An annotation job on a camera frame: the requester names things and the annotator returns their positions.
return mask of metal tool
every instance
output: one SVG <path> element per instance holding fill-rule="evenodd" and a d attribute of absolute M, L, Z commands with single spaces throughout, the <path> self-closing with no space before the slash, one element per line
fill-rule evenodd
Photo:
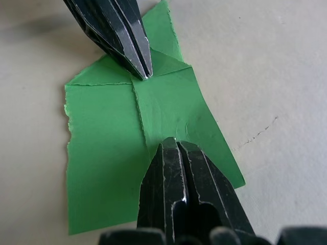
<path fill-rule="evenodd" d="M 99 245 L 271 245 L 255 235 L 232 185 L 208 156 L 172 137 L 159 145 L 143 179 L 137 227 L 104 233 Z M 288 228 L 278 245 L 326 242 L 327 229 Z"/>
<path fill-rule="evenodd" d="M 85 34 L 128 71 L 152 76 L 149 41 L 136 0 L 64 0 Z"/>

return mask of green paper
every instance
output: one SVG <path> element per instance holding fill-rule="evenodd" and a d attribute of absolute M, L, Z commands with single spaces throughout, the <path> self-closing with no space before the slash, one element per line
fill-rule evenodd
<path fill-rule="evenodd" d="M 235 188 L 245 184 L 193 69 L 183 62 L 167 2 L 143 20 L 151 79 L 137 81 L 104 56 L 65 86 L 70 234 L 136 220 L 141 181 L 169 136 L 200 145 Z"/>

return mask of white surface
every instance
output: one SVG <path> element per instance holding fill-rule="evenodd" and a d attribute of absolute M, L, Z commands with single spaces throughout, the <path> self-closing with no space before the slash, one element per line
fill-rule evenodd
<path fill-rule="evenodd" d="M 144 12 L 157 1 L 139 2 Z M 325 225 L 327 2 L 170 2 L 257 234 Z M 67 235 L 63 85 L 101 55 L 63 1 L 0 2 L 1 244 L 97 243 L 101 231 Z"/>

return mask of black metal tip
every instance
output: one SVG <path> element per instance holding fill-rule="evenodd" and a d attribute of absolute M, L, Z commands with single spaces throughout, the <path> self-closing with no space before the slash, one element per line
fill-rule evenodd
<path fill-rule="evenodd" d="M 64 0 L 103 51 L 141 80 L 152 76 L 149 41 L 136 0 Z"/>

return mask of pencil mark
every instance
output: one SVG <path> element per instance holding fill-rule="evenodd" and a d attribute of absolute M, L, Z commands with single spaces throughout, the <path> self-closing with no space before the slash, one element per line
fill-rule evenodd
<path fill-rule="evenodd" d="M 259 131 L 254 137 L 252 137 L 251 139 L 249 139 L 247 142 L 245 142 L 244 144 L 242 144 L 241 146 L 239 146 L 238 148 L 237 148 L 237 150 L 239 150 L 240 148 L 242 148 L 243 146 L 245 146 L 246 144 L 249 144 L 249 143 L 251 143 L 251 142 L 253 142 L 259 135 L 261 135 L 262 133 L 264 133 L 268 128 L 270 128 L 274 123 L 275 123 L 275 121 L 278 119 L 278 116 L 276 116 L 275 118 L 274 118 L 274 120 L 267 126 L 267 127 L 265 127 L 265 129 L 264 130 L 262 130 L 262 131 Z"/>

